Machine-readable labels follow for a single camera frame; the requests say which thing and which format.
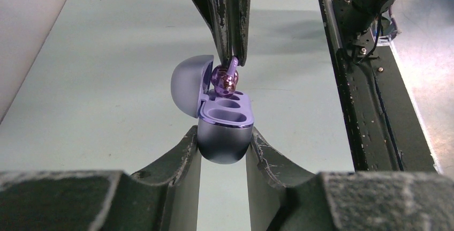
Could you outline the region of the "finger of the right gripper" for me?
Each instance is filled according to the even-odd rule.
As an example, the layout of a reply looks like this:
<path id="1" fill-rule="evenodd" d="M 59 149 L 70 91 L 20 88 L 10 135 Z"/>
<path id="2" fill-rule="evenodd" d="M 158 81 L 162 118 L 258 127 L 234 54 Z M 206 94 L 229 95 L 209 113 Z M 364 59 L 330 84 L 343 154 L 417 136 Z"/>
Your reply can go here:
<path id="1" fill-rule="evenodd" d="M 215 21 L 215 13 L 213 9 L 213 3 L 211 0 L 191 0 L 198 12 L 201 14 L 203 20 L 207 24 L 211 35 L 213 37 L 214 44 L 220 59 L 222 67 L 227 67 L 230 63 L 229 59 L 225 57 L 221 50 L 221 44 L 219 35 L 216 34 L 217 23 Z"/>
<path id="2" fill-rule="evenodd" d="M 229 47 L 240 66 L 246 64 L 251 0 L 227 0 Z"/>

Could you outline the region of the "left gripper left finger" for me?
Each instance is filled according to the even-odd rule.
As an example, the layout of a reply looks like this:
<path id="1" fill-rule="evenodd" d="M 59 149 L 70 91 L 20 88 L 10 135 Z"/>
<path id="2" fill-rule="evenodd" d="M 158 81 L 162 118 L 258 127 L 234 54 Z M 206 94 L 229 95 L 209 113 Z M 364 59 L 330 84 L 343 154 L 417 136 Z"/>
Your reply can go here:
<path id="1" fill-rule="evenodd" d="M 196 230 L 197 127 L 160 158 L 121 170 L 1 172 L 1 230 Z"/>

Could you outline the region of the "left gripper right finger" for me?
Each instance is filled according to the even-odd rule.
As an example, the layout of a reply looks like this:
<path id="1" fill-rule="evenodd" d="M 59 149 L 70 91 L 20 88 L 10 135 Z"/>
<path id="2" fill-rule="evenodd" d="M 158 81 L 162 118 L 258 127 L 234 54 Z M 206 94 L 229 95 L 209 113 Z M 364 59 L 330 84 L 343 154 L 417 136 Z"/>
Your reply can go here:
<path id="1" fill-rule="evenodd" d="M 311 173 L 252 131 L 251 230 L 453 230 L 453 180 L 425 172 Z"/>

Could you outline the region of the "purple earbud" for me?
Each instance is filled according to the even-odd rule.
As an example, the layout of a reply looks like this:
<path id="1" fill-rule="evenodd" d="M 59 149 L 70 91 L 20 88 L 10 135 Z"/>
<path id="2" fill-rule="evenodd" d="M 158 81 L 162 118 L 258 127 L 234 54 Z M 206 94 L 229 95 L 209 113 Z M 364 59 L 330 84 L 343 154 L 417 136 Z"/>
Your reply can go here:
<path id="1" fill-rule="evenodd" d="M 229 98 L 235 93 L 239 80 L 237 66 L 238 59 L 234 56 L 227 68 L 218 65 L 213 69 L 211 83 L 218 97 Z"/>

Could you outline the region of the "purple earbud charging case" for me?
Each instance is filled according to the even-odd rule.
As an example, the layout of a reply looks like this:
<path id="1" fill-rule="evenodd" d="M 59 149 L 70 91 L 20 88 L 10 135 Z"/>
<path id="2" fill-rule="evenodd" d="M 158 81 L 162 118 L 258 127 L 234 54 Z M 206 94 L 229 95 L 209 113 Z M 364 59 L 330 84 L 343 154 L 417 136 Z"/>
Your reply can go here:
<path id="1" fill-rule="evenodd" d="M 235 91 L 225 98 L 216 94 L 212 79 L 218 70 L 212 55 L 198 55 L 179 63 L 171 77 L 171 95 L 185 114 L 198 119 L 197 146 L 207 160 L 233 164 L 246 153 L 254 116 L 247 94 Z"/>

